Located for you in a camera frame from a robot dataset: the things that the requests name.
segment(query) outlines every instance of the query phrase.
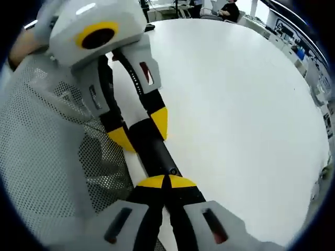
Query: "human hand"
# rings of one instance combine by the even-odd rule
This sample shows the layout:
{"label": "human hand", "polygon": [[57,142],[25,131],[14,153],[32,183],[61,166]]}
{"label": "human hand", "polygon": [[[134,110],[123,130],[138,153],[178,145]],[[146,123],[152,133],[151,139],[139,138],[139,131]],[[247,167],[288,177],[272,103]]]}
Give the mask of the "human hand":
{"label": "human hand", "polygon": [[40,42],[36,40],[31,30],[25,30],[23,28],[8,55],[8,62],[12,70],[14,70],[28,54],[40,47]]}
{"label": "human hand", "polygon": [[230,16],[230,13],[228,11],[226,11],[226,10],[223,10],[222,11],[222,15],[223,16]]}

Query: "office room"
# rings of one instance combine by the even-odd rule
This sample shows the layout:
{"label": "office room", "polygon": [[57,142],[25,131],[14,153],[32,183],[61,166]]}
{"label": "office room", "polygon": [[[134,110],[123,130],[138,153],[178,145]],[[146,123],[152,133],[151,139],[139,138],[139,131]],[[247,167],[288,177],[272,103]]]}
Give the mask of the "office room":
{"label": "office room", "polygon": [[52,0],[27,15],[0,75],[0,171],[34,240],[304,239],[333,180],[335,102],[327,50],[293,2]]}

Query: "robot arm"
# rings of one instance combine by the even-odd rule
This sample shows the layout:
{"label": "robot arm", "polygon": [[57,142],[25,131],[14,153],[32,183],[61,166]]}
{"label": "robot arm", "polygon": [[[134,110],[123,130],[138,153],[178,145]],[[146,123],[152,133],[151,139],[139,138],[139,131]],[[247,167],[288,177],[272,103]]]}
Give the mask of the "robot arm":
{"label": "robot arm", "polygon": [[183,177],[150,177],[89,220],[77,239],[52,245],[50,250],[153,251],[162,224],[163,206],[170,212],[179,251],[282,251],[260,242],[244,222],[215,201],[206,201],[196,185]]}
{"label": "robot arm", "polygon": [[130,74],[143,107],[165,140],[168,112],[158,92],[159,68],[144,34],[147,21],[140,5],[134,0],[82,0],[66,2],[61,9],[49,52],[72,69],[85,105],[100,117],[109,137],[135,151],[114,99],[113,71],[105,57],[111,51]]}

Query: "desk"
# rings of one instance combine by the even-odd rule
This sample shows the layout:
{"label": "desk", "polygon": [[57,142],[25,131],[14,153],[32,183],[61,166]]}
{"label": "desk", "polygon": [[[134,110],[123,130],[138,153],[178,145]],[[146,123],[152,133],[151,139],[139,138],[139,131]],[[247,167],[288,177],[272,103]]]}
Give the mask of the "desk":
{"label": "desk", "polygon": [[[207,200],[243,219],[250,234],[287,244],[304,222],[329,151],[305,80],[244,26],[204,19],[154,24],[148,34],[169,110],[166,147],[180,171]],[[147,115],[123,67],[114,62],[113,71],[115,98],[130,126]],[[125,159],[137,184],[146,177],[140,162],[129,152]],[[176,250],[166,212],[159,238]]]}
{"label": "desk", "polygon": [[[149,8],[150,8],[148,11],[149,20],[150,21],[163,20],[164,18],[161,12],[166,11],[166,10],[172,10],[175,12],[175,6],[176,6],[175,4],[149,4]],[[190,17],[189,13],[188,14],[185,13],[185,11],[190,8],[193,8],[193,6],[178,4],[180,18]]]}
{"label": "desk", "polygon": [[298,71],[301,73],[302,76],[306,74],[306,68],[304,67],[303,62],[292,51],[292,45],[290,45],[287,41],[281,39],[277,35],[267,30],[265,26],[263,26],[259,22],[256,22],[248,17],[244,16],[239,24],[256,31],[257,33],[268,39],[292,61],[292,63],[297,67]]}

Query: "yellow camera ring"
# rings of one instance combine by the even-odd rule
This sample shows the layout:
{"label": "yellow camera ring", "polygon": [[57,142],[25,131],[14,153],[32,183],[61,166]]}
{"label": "yellow camera ring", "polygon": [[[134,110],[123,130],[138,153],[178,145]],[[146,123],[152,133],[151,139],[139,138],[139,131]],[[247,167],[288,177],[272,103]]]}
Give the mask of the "yellow camera ring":
{"label": "yellow camera ring", "polygon": [[96,49],[108,43],[119,32],[116,22],[99,22],[89,25],[76,37],[76,45],[82,49]]}

